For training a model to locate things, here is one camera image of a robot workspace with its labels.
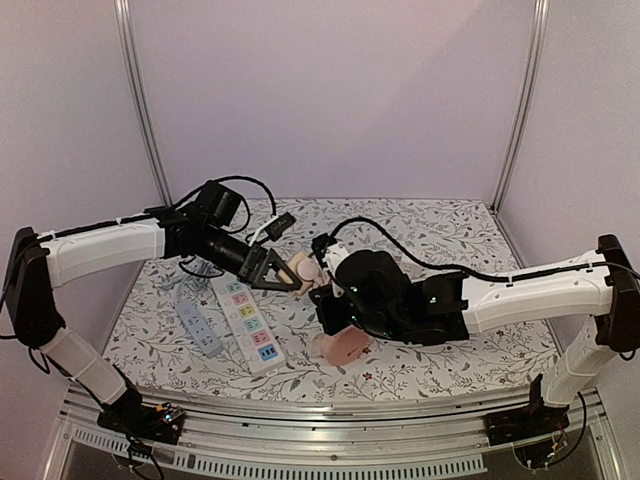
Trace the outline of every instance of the power strip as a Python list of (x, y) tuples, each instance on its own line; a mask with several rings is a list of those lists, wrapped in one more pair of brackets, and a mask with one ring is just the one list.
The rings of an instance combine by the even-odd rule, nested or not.
[(249, 288), (229, 274), (211, 279), (211, 284), (249, 371), (262, 375), (283, 366), (287, 361), (284, 352)]
[(207, 358), (213, 358), (222, 351), (220, 340), (213, 333), (198, 307), (191, 302), (178, 302), (176, 312)]

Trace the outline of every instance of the gray power strip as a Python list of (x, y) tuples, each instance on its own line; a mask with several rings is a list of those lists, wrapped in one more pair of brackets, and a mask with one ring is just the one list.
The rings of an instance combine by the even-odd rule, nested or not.
[(213, 333), (198, 307), (191, 302), (178, 302), (176, 312), (207, 358), (213, 358), (222, 352), (220, 340)]

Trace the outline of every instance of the white backdrop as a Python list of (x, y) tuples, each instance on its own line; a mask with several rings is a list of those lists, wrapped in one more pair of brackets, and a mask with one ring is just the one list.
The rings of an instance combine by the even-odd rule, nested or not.
[(283, 197), (489, 201), (533, 7), (509, 0), (132, 2), (174, 196), (206, 178), (244, 173)]
[[(0, 271), (20, 227), (64, 229), (159, 203), (111, 0), (0, 3)], [(104, 344), (135, 267), (56, 294), (68, 325)], [(0, 333), (11, 331), (3, 312)], [(0, 478), (33, 480), (67, 381), (0, 342)]]
[[(531, 115), (503, 220), (530, 264), (615, 233), (640, 268), (640, 4), (552, 2)], [(579, 321), (556, 321), (564, 343)], [(640, 478), (640, 360), (596, 380), (628, 478)]]

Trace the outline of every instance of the floral tablecloth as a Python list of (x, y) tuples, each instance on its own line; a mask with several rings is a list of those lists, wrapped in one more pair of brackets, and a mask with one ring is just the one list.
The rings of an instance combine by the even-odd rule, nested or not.
[[(255, 227), (268, 217), (269, 206), (261, 200), (251, 201), (250, 206)], [(423, 251), (431, 262), (459, 262), (487, 272), (516, 268), (481, 202), (281, 200), (278, 208), (297, 219), (275, 245), (285, 259), (308, 251), (313, 237), (341, 220), (362, 215), (380, 222), (409, 249)], [(367, 225), (351, 225), (340, 237), (354, 250), (386, 249), (400, 259), (400, 252)], [(196, 268), (197, 262), (190, 267)], [(533, 322), (436, 347), (374, 339), (358, 361), (333, 367), (309, 356), (309, 341), (321, 328), (308, 298), (255, 291), (287, 364), (274, 375), (254, 377), (209, 282), (185, 275), (175, 259), (147, 262), (112, 332), (105, 356), (139, 385), (300, 402), (404, 400), (523, 385), (556, 360), (547, 326)], [(191, 299), (210, 322), (224, 344), (219, 356), (207, 359), (194, 344), (174, 311), (178, 296)]]

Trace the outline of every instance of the pink object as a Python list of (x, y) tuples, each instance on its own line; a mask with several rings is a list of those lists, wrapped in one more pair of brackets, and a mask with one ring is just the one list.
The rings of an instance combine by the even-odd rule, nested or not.
[(336, 335), (321, 333), (311, 340), (311, 355), (324, 357), (334, 366), (353, 362), (369, 345), (371, 337), (354, 326), (349, 326)]

